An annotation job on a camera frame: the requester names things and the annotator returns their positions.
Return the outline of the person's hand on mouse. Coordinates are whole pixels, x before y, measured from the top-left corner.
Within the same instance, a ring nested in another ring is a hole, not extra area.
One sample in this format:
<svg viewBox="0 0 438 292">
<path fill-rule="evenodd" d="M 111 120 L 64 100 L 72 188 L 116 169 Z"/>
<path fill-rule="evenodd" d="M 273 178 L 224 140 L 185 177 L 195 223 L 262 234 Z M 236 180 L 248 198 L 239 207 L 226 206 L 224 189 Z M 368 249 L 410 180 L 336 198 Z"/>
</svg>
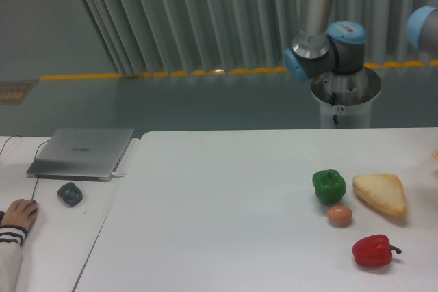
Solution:
<svg viewBox="0 0 438 292">
<path fill-rule="evenodd" d="M 28 233 L 36 221 L 29 217 L 32 201 L 19 199 L 12 202 L 1 219 L 1 227 L 20 228 Z"/>
</svg>

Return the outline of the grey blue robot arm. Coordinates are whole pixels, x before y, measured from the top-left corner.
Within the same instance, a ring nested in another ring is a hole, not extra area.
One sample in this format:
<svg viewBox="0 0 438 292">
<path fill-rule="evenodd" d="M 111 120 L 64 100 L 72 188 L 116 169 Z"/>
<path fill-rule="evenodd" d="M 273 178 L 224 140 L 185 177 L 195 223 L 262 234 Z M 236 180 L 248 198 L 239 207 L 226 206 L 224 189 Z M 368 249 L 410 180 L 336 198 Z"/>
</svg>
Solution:
<svg viewBox="0 0 438 292">
<path fill-rule="evenodd" d="M 298 34 L 284 51 L 285 66 L 298 81 L 326 72 L 350 75 L 364 67 L 366 35 L 352 21 L 328 25 L 332 0 L 301 0 Z M 414 11 L 405 28 L 407 40 L 416 49 L 437 58 L 437 8 Z"/>
</svg>

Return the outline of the striped sleeve forearm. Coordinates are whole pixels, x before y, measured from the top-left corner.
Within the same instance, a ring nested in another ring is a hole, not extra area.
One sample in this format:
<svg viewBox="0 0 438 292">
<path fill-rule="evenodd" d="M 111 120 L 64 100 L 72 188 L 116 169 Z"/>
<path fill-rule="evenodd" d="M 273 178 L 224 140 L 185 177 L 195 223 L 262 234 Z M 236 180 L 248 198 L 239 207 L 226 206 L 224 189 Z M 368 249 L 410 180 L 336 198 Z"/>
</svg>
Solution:
<svg viewBox="0 0 438 292">
<path fill-rule="evenodd" d="M 15 291 L 27 230 L 1 223 L 1 291 Z"/>
</svg>

